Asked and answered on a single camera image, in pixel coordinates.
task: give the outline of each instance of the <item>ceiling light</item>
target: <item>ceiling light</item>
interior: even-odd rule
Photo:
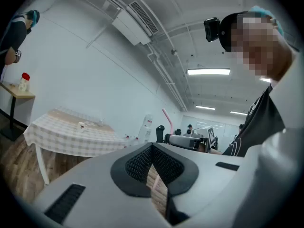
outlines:
[[[189,69],[188,75],[229,75],[230,69],[224,68],[203,68],[203,69]]]
[[[260,80],[270,83],[270,78],[260,78]]]
[[[195,106],[196,108],[202,108],[202,109],[208,109],[208,110],[215,110],[215,108],[212,108],[212,107],[205,107],[205,106]]]
[[[247,113],[242,113],[242,112],[233,112],[233,111],[231,111],[230,113],[234,113],[234,114],[239,114],[239,115],[245,115],[245,116],[247,116]]]

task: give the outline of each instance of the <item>pink tube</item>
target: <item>pink tube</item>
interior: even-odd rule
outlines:
[[[171,129],[170,129],[170,134],[172,135],[173,134],[173,124],[170,120],[170,117],[168,116],[168,113],[166,112],[165,108],[163,108],[163,113],[165,114],[166,118],[168,119],[169,123],[170,123],[170,126],[171,126]]]

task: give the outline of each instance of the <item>black shirt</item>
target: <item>black shirt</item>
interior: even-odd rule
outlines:
[[[282,131],[283,120],[269,94],[271,85],[250,107],[244,127],[223,155],[244,157],[249,147],[262,144],[269,136]]]
[[[10,47],[17,51],[26,36],[27,28],[23,21],[11,22],[9,30],[3,38],[2,44],[0,46],[0,51],[9,49]],[[6,53],[7,52],[4,52],[0,55],[0,76],[2,75],[2,71],[5,66]]]

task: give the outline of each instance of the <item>person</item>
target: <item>person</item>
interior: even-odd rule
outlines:
[[[40,13],[37,10],[31,10],[11,20],[0,44],[0,77],[5,65],[19,62],[21,58],[19,47],[31,32],[31,28],[38,23],[39,18]]]
[[[188,125],[188,130],[187,130],[187,134],[190,134],[190,133],[195,133],[195,130],[193,130],[193,127],[191,124]]]
[[[279,21],[270,11],[259,6],[254,6],[249,11],[230,14],[222,20],[219,27],[222,47],[241,59],[257,76],[270,78],[271,84],[251,105],[244,126],[235,140],[224,152],[211,149],[211,153],[244,157],[249,147],[262,144],[269,136],[285,128],[271,92],[283,77],[287,77],[285,74],[288,71],[289,81],[290,75],[296,75],[290,67],[297,52],[288,45],[283,35]],[[286,89],[287,80],[283,81],[280,85],[284,85]],[[278,93],[276,102],[282,101],[277,95]],[[205,152],[204,150],[205,146],[200,146],[199,151]]]
[[[240,125],[239,125],[239,127],[238,127],[238,134],[241,133],[241,130],[243,129],[243,127],[244,127],[244,124],[240,124]]]

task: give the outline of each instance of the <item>table leg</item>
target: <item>table leg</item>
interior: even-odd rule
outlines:
[[[39,164],[39,168],[40,168],[40,172],[41,172],[43,181],[46,185],[48,185],[49,179],[48,179],[46,167],[44,165],[43,156],[42,156],[40,147],[36,146],[36,154],[37,154],[38,164]]]
[[[1,130],[1,133],[12,141],[15,141],[20,135],[23,134],[23,131],[21,129],[14,128],[15,103],[16,103],[16,98],[13,97],[10,105],[9,128],[5,128]]]
[[[10,105],[10,118],[9,118],[9,129],[13,131],[14,128],[14,111],[15,111],[16,98],[13,97]]]

